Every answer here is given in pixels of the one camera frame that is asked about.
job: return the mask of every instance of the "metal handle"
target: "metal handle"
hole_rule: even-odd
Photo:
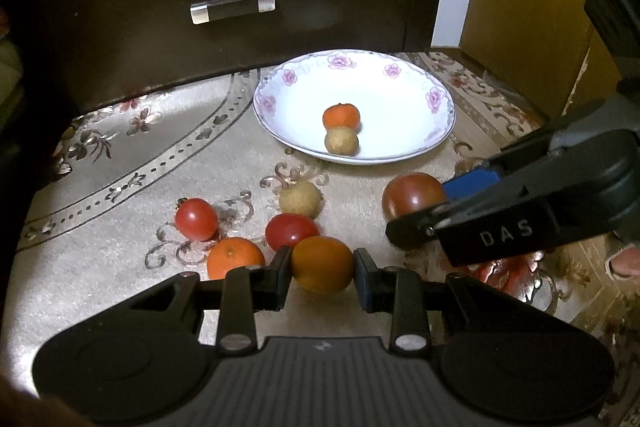
[[[249,13],[272,12],[276,0],[212,0],[191,5],[191,20],[194,24],[227,19]]]

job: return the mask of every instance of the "ribbed gray surface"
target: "ribbed gray surface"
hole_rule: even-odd
[[[379,339],[272,338],[220,363],[203,391],[154,427],[498,427],[454,400],[431,367]],[[595,427],[595,420],[571,424]]]

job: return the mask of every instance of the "white plate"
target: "white plate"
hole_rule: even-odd
[[[362,128],[355,156],[328,153],[324,110],[353,103]],[[254,94],[258,121],[286,145],[324,160],[375,165],[437,147],[453,129],[449,91],[434,76],[399,58],[331,50],[293,58],[263,77]]]

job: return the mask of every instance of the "drawer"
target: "drawer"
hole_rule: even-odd
[[[274,11],[194,25],[190,7],[205,1],[32,0],[28,38],[42,41],[33,47],[47,81],[80,112],[320,49],[412,51],[406,35],[414,0],[275,0]],[[432,32],[415,39],[419,50]]]

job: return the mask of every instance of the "floral tablecloth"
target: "floral tablecloth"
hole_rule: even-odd
[[[379,266],[405,265],[443,280],[452,268],[439,245],[405,253],[386,241],[380,205],[385,185],[408,171],[448,180],[536,124],[444,54],[398,56],[443,81],[457,120],[437,149],[397,164],[329,164],[274,140],[251,110],[255,87],[270,68],[203,80],[74,120],[22,230],[2,323],[0,371],[32,389],[33,357],[51,336],[185,269],[205,278],[203,245],[185,242],[171,223],[183,197],[213,203],[223,235],[254,240],[269,260],[273,253],[262,236],[278,212],[277,192],[310,180],[324,198],[318,218],[323,233],[367,248]],[[618,364],[602,418],[630,427],[640,421],[640,317],[634,315],[634,280],[614,279],[605,270],[613,248],[600,237],[553,254],[465,270],[601,338]],[[217,320],[216,312],[207,312],[201,341],[214,342]],[[258,313],[256,323],[260,341],[269,335],[386,339],[390,318],[361,312],[353,285],[323,298],[292,282],[285,309]],[[433,328],[436,338],[442,336],[436,321]]]

